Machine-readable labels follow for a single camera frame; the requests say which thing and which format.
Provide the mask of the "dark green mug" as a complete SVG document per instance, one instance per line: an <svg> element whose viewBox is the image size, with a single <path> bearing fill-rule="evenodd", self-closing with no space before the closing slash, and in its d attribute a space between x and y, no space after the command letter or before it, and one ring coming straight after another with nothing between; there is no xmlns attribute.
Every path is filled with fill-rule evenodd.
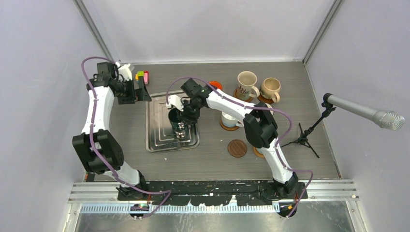
<svg viewBox="0 0 410 232"><path fill-rule="evenodd" d="M168 119L176 138L185 138L188 134L189 126L187 122L179 118L179 110L176 108L171 109L168 113Z"/></svg>

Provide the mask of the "orange translucent cup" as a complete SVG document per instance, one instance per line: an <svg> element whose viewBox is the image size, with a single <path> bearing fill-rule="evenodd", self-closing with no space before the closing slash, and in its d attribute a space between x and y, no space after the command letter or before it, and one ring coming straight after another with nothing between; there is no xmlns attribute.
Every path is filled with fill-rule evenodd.
<svg viewBox="0 0 410 232"><path fill-rule="evenodd" d="M210 81L208 82L210 85L214 86L217 89L223 90L222 84L218 81Z"/></svg>

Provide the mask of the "small white cup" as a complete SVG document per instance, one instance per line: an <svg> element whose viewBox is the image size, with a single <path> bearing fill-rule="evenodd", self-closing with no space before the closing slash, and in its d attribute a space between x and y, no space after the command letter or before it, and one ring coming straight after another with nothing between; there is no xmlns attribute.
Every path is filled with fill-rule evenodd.
<svg viewBox="0 0 410 232"><path fill-rule="evenodd" d="M233 116L222 112L221 113L221 125L227 129L234 129L234 128L239 128L239 127L243 127L243 124L238 121L236 118L234 118Z"/></svg>

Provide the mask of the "beige tall mug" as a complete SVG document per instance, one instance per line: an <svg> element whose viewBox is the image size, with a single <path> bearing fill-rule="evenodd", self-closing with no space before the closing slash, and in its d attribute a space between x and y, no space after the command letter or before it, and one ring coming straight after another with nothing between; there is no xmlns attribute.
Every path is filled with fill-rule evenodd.
<svg viewBox="0 0 410 232"><path fill-rule="evenodd" d="M237 76L238 86L236 95L242 101L247 101L249 98L257 98L260 96L259 89L255 86L257 76L253 72L243 71Z"/></svg>

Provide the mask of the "dark walnut coaster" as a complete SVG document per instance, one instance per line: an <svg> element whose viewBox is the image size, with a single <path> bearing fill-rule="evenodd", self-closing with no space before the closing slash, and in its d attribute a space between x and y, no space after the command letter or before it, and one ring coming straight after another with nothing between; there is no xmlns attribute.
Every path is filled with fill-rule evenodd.
<svg viewBox="0 0 410 232"><path fill-rule="evenodd" d="M228 144L228 152L231 156L235 158L241 158L247 153L247 145L245 142L239 139L234 139Z"/></svg>

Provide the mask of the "light wooden coaster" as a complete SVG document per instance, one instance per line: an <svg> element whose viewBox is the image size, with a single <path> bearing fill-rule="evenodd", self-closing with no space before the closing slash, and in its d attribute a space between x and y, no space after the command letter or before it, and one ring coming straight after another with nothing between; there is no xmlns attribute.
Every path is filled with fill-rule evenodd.
<svg viewBox="0 0 410 232"><path fill-rule="evenodd" d="M260 151L260 149L253 147L253 152L256 156L260 157L260 158L265 158L264 154Z"/></svg>

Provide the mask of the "cream mug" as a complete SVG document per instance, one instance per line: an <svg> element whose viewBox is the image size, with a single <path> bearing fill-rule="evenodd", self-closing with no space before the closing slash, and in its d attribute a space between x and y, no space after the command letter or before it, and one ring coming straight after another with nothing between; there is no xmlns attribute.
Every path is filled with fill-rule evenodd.
<svg viewBox="0 0 410 232"><path fill-rule="evenodd" d="M261 84L261 95L268 100L272 100L274 103L280 101L281 84L276 78L266 78Z"/></svg>

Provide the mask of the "white mug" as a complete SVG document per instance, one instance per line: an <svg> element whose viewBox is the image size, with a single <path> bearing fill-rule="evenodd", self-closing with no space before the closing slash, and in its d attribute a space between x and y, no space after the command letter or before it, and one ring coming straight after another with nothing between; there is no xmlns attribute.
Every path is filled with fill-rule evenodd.
<svg viewBox="0 0 410 232"><path fill-rule="evenodd" d="M273 106L272 106L272 105L270 105L270 104L268 104L268 103L265 103L265 105L266 105L267 108L273 109ZM270 113L271 115L274 115L275 111L269 110L269 113Z"/></svg>

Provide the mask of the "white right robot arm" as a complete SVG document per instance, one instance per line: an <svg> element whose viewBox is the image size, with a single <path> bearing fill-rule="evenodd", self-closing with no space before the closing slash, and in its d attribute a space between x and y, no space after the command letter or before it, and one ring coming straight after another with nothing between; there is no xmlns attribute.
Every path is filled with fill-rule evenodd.
<svg viewBox="0 0 410 232"><path fill-rule="evenodd" d="M286 199L295 193L298 177L281 151L278 144L278 125L266 104L241 101L210 84L203 87L189 77L181 89L189 99L180 101L182 105L177 107L179 119L187 124L195 124L203 107L232 116L243 125L247 141L264 155L272 171L278 196Z"/></svg>

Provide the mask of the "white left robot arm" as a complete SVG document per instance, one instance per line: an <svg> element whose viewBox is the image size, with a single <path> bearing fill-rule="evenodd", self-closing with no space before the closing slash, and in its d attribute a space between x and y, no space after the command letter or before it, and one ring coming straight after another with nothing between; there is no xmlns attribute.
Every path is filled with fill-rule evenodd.
<svg viewBox="0 0 410 232"><path fill-rule="evenodd" d="M120 183L119 193L143 200L148 187L142 173L124 160L120 144L110 132L110 116L114 100L118 104L151 101L144 80L133 77L134 66L110 61L97 64L97 72L86 78L89 107L86 123L72 139L73 147L87 173L103 174Z"/></svg>

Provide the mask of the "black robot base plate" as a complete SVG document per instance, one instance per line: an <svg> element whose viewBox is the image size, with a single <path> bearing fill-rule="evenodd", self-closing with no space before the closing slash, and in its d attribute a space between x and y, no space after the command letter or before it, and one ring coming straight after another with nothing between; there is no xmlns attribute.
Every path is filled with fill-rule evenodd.
<svg viewBox="0 0 410 232"><path fill-rule="evenodd" d="M300 196L305 183L298 182L292 192L280 196L275 184L268 180L245 181L148 181L143 190L159 192L158 195L147 195L135 191L134 193L118 192L119 201L147 201L159 205L166 197L167 190L171 195L164 205L186 206L226 206L231 200L236 200L238 206L271 205L273 202L285 200L294 203Z"/></svg>

